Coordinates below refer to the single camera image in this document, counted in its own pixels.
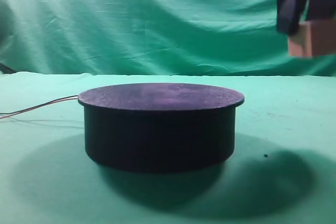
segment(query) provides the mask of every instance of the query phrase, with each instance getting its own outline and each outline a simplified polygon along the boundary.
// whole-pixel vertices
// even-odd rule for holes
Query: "circular lid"
[[[140,111],[203,110],[239,106],[244,95],[231,89],[186,83],[136,83],[101,87],[78,95],[79,103]]]

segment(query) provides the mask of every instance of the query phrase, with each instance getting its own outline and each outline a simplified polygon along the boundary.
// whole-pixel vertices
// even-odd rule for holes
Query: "black cylindrical platform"
[[[234,90],[183,83],[102,87],[78,97],[86,152],[95,162],[141,173],[179,173],[228,159],[235,146]]]

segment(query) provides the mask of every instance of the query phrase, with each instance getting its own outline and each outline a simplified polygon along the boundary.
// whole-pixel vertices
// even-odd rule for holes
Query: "green tablecloth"
[[[334,223],[336,78],[0,76],[0,112],[94,87],[187,82],[236,89],[236,150],[180,175],[99,167],[85,154],[76,101],[0,121],[1,224]]]

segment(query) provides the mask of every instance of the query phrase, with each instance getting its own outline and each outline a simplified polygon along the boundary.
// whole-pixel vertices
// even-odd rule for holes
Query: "wooden block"
[[[336,53],[336,19],[300,23],[299,32],[288,38],[289,55],[315,58]]]

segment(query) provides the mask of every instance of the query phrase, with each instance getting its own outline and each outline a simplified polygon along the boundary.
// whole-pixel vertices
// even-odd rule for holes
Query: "green backdrop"
[[[336,75],[287,55],[275,0],[1,0],[0,62],[93,74]]]

